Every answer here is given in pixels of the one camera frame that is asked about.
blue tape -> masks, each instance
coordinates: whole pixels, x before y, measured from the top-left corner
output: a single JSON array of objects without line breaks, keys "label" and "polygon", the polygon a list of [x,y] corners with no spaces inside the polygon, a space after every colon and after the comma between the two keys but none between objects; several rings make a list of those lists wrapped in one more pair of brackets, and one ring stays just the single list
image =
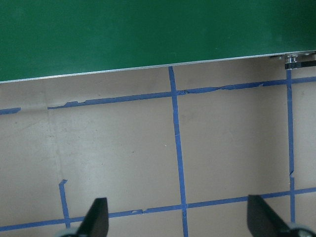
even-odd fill
[{"label": "blue tape", "polygon": [[182,210],[182,227],[183,227],[183,236],[189,237],[187,210],[186,209]]},{"label": "blue tape", "polygon": [[202,202],[189,203],[188,208],[214,206],[214,205],[247,201],[247,200],[248,200],[248,197],[234,197],[234,198],[227,198],[227,199],[220,199],[220,200],[213,200],[213,201],[202,201]]},{"label": "blue tape", "polygon": [[296,79],[292,79],[292,84],[306,83],[306,82],[313,82],[313,81],[316,81],[316,77],[296,78]]},{"label": "blue tape", "polygon": [[20,110],[21,108],[3,109],[3,110],[0,110],[0,115],[16,114]]},{"label": "blue tape", "polygon": [[70,228],[70,221],[69,221],[69,213],[68,213],[68,207],[67,207],[67,201],[66,201],[66,193],[65,193],[65,184],[67,183],[67,180],[64,179],[59,183],[59,192],[60,192],[60,199],[61,204],[63,207],[63,213],[65,218],[65,225],[66,228]]},{"label": "blue tape", "polygon": [[79,221],[83,221],[83,220],[84,220],[84,216],[69,218],[70,222],[79,222]]},{"label": "blue tape", "polygon": [[294,191],[294,194],[308,194],[316,192],[316,188],[298,189]]},{"label": "blue tape", "polygon": [[0,227],[0,232],[39,227],[39,226],[57,225],[57,224],[64,224],[64,223],[65,223],[64,219],[58,219],[58,220],[50,220],[50,221],[38,221],[38,222],[32,222],[32,223],[27,223],[27,224],[12,225],[12,226],[2,226]]},{"label": "blue tape", "polygon": [[[270,193],[270,194],[262,194],[262,198],[277,198],[282,196],[289,195],[289,191],[285,192],[278,192],[278,193]],[[227,198],[227,199],[220,199],[220,200],[213,200],[213,201],[202,201],[202,202],[195,202],[189,203],[188,208],[195,208],[195,207],[202,207],[202,206],[214,206],[214,205],[221,205],[227,203],[235,203],[241,201],[247,201],[248,197],[234,197],[234,198]]]},{"label": "blue tape", "polygon": [[[154,207],[154,208],[149,208],[145,210],[132,210],[132,211],[121,211],[121,212],[114,212],[114,213],[109,213],[109,218],[114,218],[114,217],[122,217],[122,216],[133,216],[133,215],[140,215],[140,214],[148,214],[148,213],[155,213],[155,212],[164,212],[164,211],[174,211],[174,210],[181,210],[182,206],[181,205],[174,205],[174,206],[162,206],[162,207]],[[79,222],[83,221],[84,216],[82,217],[75,217],[75,218],[70,218],[70,222]]]},{"label": "blue tape", "polygon": [[[308,188],[308,189],[299,189],[294,191],[295,194],[307,194],[307,193],[316,193],[315,188]],[[270,193],[270,194],[262,194],[262,198],[277,198],[282,196],[290,195],[290,191],[285,192],[278,192],[278,193]],[[203,201],[203,202],[195,202],[189,203],[186,205],[186,208],[195,208],[195,207],[202,207],[202,206],[213,206],[213,205],[220,205],[226,203],[234,203],[234,202],[242,202],[247,201],[247,197],[235,197],[235,198],[228,198],[228,199],[221,199],[221,200],[213,200],[213,201]],[[122,217],[122,216],[131,216],[131,215],[140,215],[140,214],[147,214],[147,213],[154,213],[154,212],[164,212],[164,211],[173,211],[173,210],[181,210],[183,209],[182,205],[173,205],[173,206],[162,206],[162,207],[154,207],[145,210],[134,210],[134,211],[122,211],[122,212],[115,212],[110,213],[109,217]],[[84,216],[81,217],[74,217],[69,218],[69,222],[80,222],[83,221]],[[12,226],[3,226],[0,227],[1,231],[11,231],[17,229],[25,229],[31,227],[39,227],[39,226],[47,226],[47,225],[57,225],[57,224],[64,224],[65,219],[57,219],[57,220],[50,220],[50,221],[40,221],[40,222],[32,222],[27,224],[19,224],[19,225],[12,225]]]},{"label": "blue tape", "polygon": [[180,198],[181,198],[181,206],[182,206],[183,235],[184,235],[184,237],[188,237],[189,234],[188,234],[188,220],[187,220],[186,190],[185,190],[185,182],[184,182],[184,169],[183,169],[181,138],[180,138],[178,100],[177,100],[178,92],[177,92],[177,88],[176,88],[176,81],[175,81],[175,77],[174,77],[173,68],[168,67],[168,70],[169,70],[172,108],[173,108],[174,136],[175,136],[176,149],[177,149],[178,172],[179,172],[179,183],[180,183]]},{"label": "blue tape", "polygon": [[195,89],[187,89],[187,90],[179,90],[178,95],[185,94],[198,94],[198,93],[206,93],[212,92],[216,90],[238,90],[238,89],[246,89],[260,86],[272,86],[272,85],[284,85],[286,84],[286,80],[271,80],[271,81],[260,81],[260,82],[252,82],[252,83],[242,83],[235,85],[225,85],[220,87],[203,87],[203,88],[195,88]]},{"label": "blue tape", "polygon": [[279,193],[271,193],[271,194],[262,194],[260,195],[262,198],[278,198],[278,197],[283,197],[283,196],[288,196],[290,195],[290,191],[284,191],[284,192],[279,192]]},{"label": "blue tape", "polygon": [[289,179],[290,179],[290,210],[291,222],[295,222],[295,186],[294,186],[294,145],[293,145],[293,104],[292,104],[292,71],[286,70],[287,87],[287,122],[288,122],[288,153],[289,153]]},{"label": "blue tape", "polygon": [[121,211],[121,212],[109,213],[109,218],[120,217],[120,216],[133,216],[133,215],[139,215],[139,214],[143,214],[143,210]]},{"label": "blue tape", "polygon": [[60,109],[60,108],[70,108],[70,107],[86,106],[86,105],[100,105],[100,104],[109,104],[109,103],[126,102],[126,101],[134,101],[134,100],[156,99],[156,98],[164,98],[164,97],[170,97],[170,96],[171,96],[171,92],[159,92],[159,93],[152,93],[152,94],[122,96],[122,97],[116,97],[116,98],[93,99],[93,100],[86,100],[81,103],[79,103],[78,101],[73,101],[73,102],[68,102],[63,106],[47,107],[47,109],[54,110],[54,109]]},{"label": "blue tape", "polygon": [[143,214],[162,212],[162,211],[174,211],[174,210],[181,210],[181,209],[182,209],[182,205],[155,207],[155,208],[149,208],[149,209],[143,210]]}]

beige floor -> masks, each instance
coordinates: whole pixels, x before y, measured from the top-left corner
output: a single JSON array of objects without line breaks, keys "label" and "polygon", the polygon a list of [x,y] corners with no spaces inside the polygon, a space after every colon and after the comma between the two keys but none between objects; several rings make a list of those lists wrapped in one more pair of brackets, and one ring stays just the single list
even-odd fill
[{"label": "beige floor", "polygon": [[[282,60],[174,67],[178,90],[285,79]],[[315,77],[297,69],[293,78]],[[295,188],[316,187],[316,82],[294,84]],[[110,212],[179,205],[171,97],[48,110],[67,102],[170,91],[168,68],[0,84],[0,227],[70,217],[96,197]],[[179,95],[187,203],[289,190],[286,85]],[[289,196],[267,200],[290,221]],[[316,229],[316,193],[296,195],[296,220]],[[0,232],[53,236],[65,225]],[[188,209],[190,237],[250,236],[246,202]],[[180,210],[110,219],[109,237],[183,236]]]}]

green panel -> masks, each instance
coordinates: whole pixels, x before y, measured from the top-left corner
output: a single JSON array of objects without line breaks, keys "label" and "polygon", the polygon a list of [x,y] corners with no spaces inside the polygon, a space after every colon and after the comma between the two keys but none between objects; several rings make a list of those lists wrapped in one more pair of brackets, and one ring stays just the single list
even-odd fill
[{"label": "green panel", "polygon": [[315,0],[0,0],[0,81],[316,49]]}]

metal bracket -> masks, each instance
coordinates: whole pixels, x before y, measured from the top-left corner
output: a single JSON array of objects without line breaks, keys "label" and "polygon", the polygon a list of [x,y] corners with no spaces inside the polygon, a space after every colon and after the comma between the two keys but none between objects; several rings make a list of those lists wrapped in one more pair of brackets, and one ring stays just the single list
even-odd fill
[{"label": "metal bracket", "polygon": [[296,59],[301,56],[309,56],[315,54],[315,51],[301,52],[301,53],[290,53],[285,55],[286,70],[292,70],[297,68],[313,67],[316,66],[316,60],[297,62]]}]

blue painter's tape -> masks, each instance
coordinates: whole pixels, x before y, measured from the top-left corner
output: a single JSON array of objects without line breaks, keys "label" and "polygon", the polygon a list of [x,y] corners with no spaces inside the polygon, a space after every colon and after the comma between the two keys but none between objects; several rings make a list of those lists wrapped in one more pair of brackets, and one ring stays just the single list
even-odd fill
[{"label": "blue painter's tape", "polygon": [[186,209],[182,210],[182,227],[183,227],[183,236],[189,237],[187,210]]},{"label": "blue painter's tape", "polygon": [[83,220],[84,220],[84,216],[69,218],[70,222],[79,222],[79,221],[83,221]]},{"label": "blue painter's tape", "polygon": [[316,77],[310,77],[310,78],[296,78],[296,79],[292,79],[292,84],[305,83],[305,82],[313,82],[313,81],[316,81]]},{"label": "blue painter's tape", "polygon": [[[307,193],[316,193],[315,188],[308,188],[308,189],[299,189],[294,191],[295,194],[307,194]],[[290,195],[290,191],[285,192],[278,192],[278,193],[270,193],[270,194],[262,194],[262,198],[276,198],[282,196]],[[241,202],[247,201],[247,197],[235,197],[235,198],[228,198],[228,199],[221,199],[221,200],[213,200],[213,201],[203,201],[203,202],[195,202],[187,204],[187,208],[195,208],[195,207],[202,207],[202,206],[213,206],[213,205],[220,205],[226,203],[234,203],[234,202]],[[182,205],[174,205],[174,206],[162,206],[162,207],[155,207],[146,210],[134,210],[134,211],[123,211],[123,212],[115,212],[110,213],[109,217],[121,217],[121,216],[131,216],[131,215],[140,215],[140,214],[147,214],[147,213],[154,213],[154,212],[163,212],[163,211],[173,211],[173,210],[181,210],[183,209]],[[69,222],[80,222],[83,221],[84,216],[82,217],[75,217],[69,218]],[[12,225],[12,226],[3,226],[0,227],[1,231],[11,231],[17,229],[25,229],[31,227],[39,227],[39,226],[47,226],[47,225],[57,225],[57,224],[64,224],[65,219],[58,219],[58,220],[50,220],[50,221],[40,221],[40,222],[32,222],[27,224],[19,224],[19,225]]]},{"label": "blue painter's tape", "polygon": [[293,104],[292,104],[292,71],[286,70],[287,86],[287,123],[288,123],[288,153],[289,153],[289,179],[290,179],[290,210],[291,222],[295,222],[295,185],[294,185],[294,137],[293,137]]},{"label": "blue painter's tape", "polygon": [[286,80],[260,81],[260,82],[242,83],[242,84],[235,84],[235,85],[225,85],[225,86],[220,86],[220,87],[204,87],[204,88],[196,88],[196,89],[179,90],[177,92],[177,95],[206,93],[206,92],[212,92],[215,90],[238,90],[238,89],[254,88],[254,87],[260,87],[260,86],[285,85],[285,84],[286,84]]},{"label": "blue painter's tape", "polygon": [[3,109],[3,110],[0,110],[0,115],[16,114],[20,110],[21,108]]},{"label": "blue painter's tape", "polygon": [[316,188],[298,189],[294,191],[295,194],[308,194],[314,192],[316,192]]},{"label": "blue painter's tape", "polygon": [[[290,191],[285,191],[285,192],[278,192],[278,193],[262,194],[261,197],[262,198],[277,198],[277,197],[287,196],[289,194],[290,194]],[[241,202],[241,201],[247,201],[247,200],[248,200],[248,197],[234,197],[234,198],[227,198],[227,199],[220,199],[220,200],[213,200],[213,201],[195,202],[195,203],[189,203],[188,208],[214,206],[214,205]]]},{"label": "blue painter's tape", "polygon": [[47,107],[47,109],[54,110],[54,109],[60,109],[60,108],[70,108],[70,107],[86,106],[86,105],[100,105],[100,104],[109,104],[109,103],[126,102],[126,101],[134,101],[134,100],[147,100],[147,99],[156,99],[156,98],[164,98],[164,97],[171,97],[171,92],[159,92],[159,93],[152,93],[152,94],[122,96],[122,97],[116,97],[116,98],[93,99],[93,100],[86,100],[81,103],[79,103],[78,101],[73,101],[73,102],[68,102],[63,106]]},{"label": "blue painter's tape", "polygon": [[63,207],[65,225],[66,225],[66,228],[70,228],[69,213],[68,213],[68,207],[67,207],[67,201],[66,201],[66,192],[65,192],[65,184],[66,183],[67,183],[66,179],[62,180],[59,183],[59,192],[60,192],[61,204]]},{"label": "blue painter's tape", "polygon": [[288,196],[290,195],[290,191],[284,191],[284,192],[279,192],[279,193],[271,193],[271,194],[262,194],[260,195],[262,198],[278,198],[278,197],[283,197],[283,196]]},{"label": "blue painter's tape", "polygon": [[179,126],[179,111],[178,111],[178,100],[177,100],[177,88],[174,76],[174,71],[172,67],[168,67],[169,79],[171,87],[171,98],[172,98],[172,108],[173,108],[173,125],[174,125],[174,136],[177,150],[177,160],[178,160],[178,173],[179,173],[179,183],[180,183],[180,198],[182,207],[182,225],[183,225],[183,236],[188,237],[188,220],[187,220],[187,203],[186,203],[186,190],[184,181],[184,169],[183,169],[183,159],[182,159],[182,148],[181,148],[181,138],[180,138],[180,126]]},{"label": "blue painter's tape", "polygon": [[202,201],[202,202],[189,203],[188,208],[195,208],[195,207],[202,207],[202,206],[214,206],[214,205],[247,201],[247,200],[248,200],[248,197],[234,197],[234,198],[220,199],[220,200],[213,200],[213,201]]},{"label": "blue painter's tape", "polygon": [[182,209],[182,205],[155,207],[155,208],[149,208],[149,209],[143,210],[143,214],[162,212],[162,211],[174,211],[174,210],[181,210],[181,209]]},{"label": "blue painter's tape", "polygon": [[120,217],[120,216],[133,216],[133,215],[139,215],[139,214],[143,214],[143,210],[121,211],[121,212],[109,213],[109,218]]},{"label": "blue painter's tape", "polygon": [[0,232],[39,227],[39,226],[58,225],[58,224],[64,224],[64,223],[65,223],[64,219],[58,219],[58,220],[39,221],[39,222],[32,222],[32,223],[12,225],[12,226],[2,226],[0,227]]},{"label": "blue painter's tape", "polygon": [[183,169],[181,138],[180,138],[177,89],[176,89],[173,68],[169,67],[168,69],[169,69],[169,78],[170,78],[170,86],[171,86],[171,93],[172,93],[171,98],[172,98],[172,107],[173,107],[173,125],[174,125],[174,135],[175,135],[175,142],[176,142],[176,149],[177,149],[177,158],[178,158],[180,196],[181,196],[181,204],[185,205],[186,193],[185,193],[184,169]]}]

